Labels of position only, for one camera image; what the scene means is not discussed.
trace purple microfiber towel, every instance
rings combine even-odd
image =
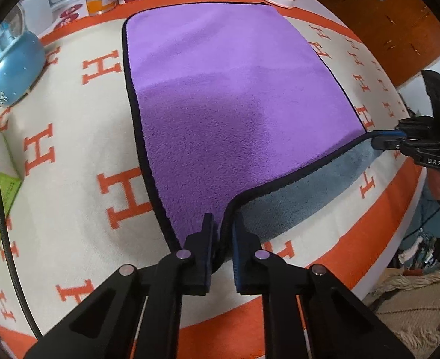
[[[365,132],[328,68],[271,6],[151,9],[128,19],[123,39],[140,166],[161,226],[180,244],[206,212],[221,222],[239,193]]]

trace wooden cabinet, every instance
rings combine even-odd
[[[440,57],[440,23],[422,0],[318,0],[362,40],[394,85]]]

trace tablecloth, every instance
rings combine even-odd
[[[84,1],[72,3],[42,37],[48,61],[31,93],[0,108],[0,130],[24,179],[8,218],[11,247],[43,333],[122,264],[145,267],[169,253],[139,168],[121,29],[135,12],[205,1],[252,0],[120,0],[95,17],[85,17]],[[329,67],[366,130],[407,117],[379,63],[331,12],[315,0],[277,9]],[[345,192],[264,247],[299,266],[334,265],[362,298],[396,251],[424,177],[411,159],[384,152]],[[370,244],[369,231],[380,241]],[[346,254],[354,265],[339,263]],[[213,275],[210,294],[184,298],[181,328],[179,358],[264,355],[261,299],[235,293],[231,261]],[[0,336],[18,358],[35,342],[1,249]]]

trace metal pin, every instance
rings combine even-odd
[[[192,256],[192,253],[189,250],[181,249],[177,251],[176,256],[178,259],[188,259]]]
[[[315,275],[325,275],[326,274],[326,267],[324,265],[313,265],[312,266],[312,272]]]
[[[135,267],[133,267],[132,265],[123,265],[118,269],[120,275],[123,275],[124,277],[133,274],[134,271],[135,271]]]
[[[270,253],[266,250],[258,250],[255,252],[255,257],[259,260],[265,260],[270,257]]]

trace black cable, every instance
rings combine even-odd
[[[417,233],[421,228],[423,228],[423,226],[430,221],[430,219],[432,219],[434,217],[435,214],[437,214],[440,211],[440,207],[438,209],[436,209],[434,211],[434,213],[428,217],[421,225],[418,229],[415,229],[413,232],[411,232],[408,236],[404,237],[403,240],[408,239],[410,236],[414,235],[415,233]]]
[[[437,214],[439,211],[440,211],[440,207],[439,207],[438,209],[436,209],[435,212],[434,212],[430,217],[428,217],[425,221],[423,221],[423,223],[420,225],[420,227],[419,227],[418,229],[415,229],[415,230],[414,230],[413,232],[411,232],[408,236],[405,236],[405,237],[403,238],[403,240],[406,240],[407,238],[409,238],[410,236],[413,236],[415,233],[417,233],[419,230],[421,230],[421,228],[423,228],[423,226],[424,226],[427,222],[429,222],[429,221],[434,217],[434,215]]]
[[[40,332],[39,327],[35,323],[34,317],[30,311],[30,308],[23,294],[22,285],[20,285],[19,275],[17,274],[17,269],[15,268],[15,262],[13,260],[12,250],[10,248],[10,240],[7,233],[7,223],[5,221],[5,211],[4,204],[2,201],[2,191],[0,190],[0,239],[2,240],[2,246],[4,248],[5,260],[7,261],[8,273],[10,274],[10,279],[12,280],[12,285],[15,290],[15,294],[20,303],[20,308],[27,319],[27,323],[32,329],[34,336],[40,340],[42,338],[42,332]]]

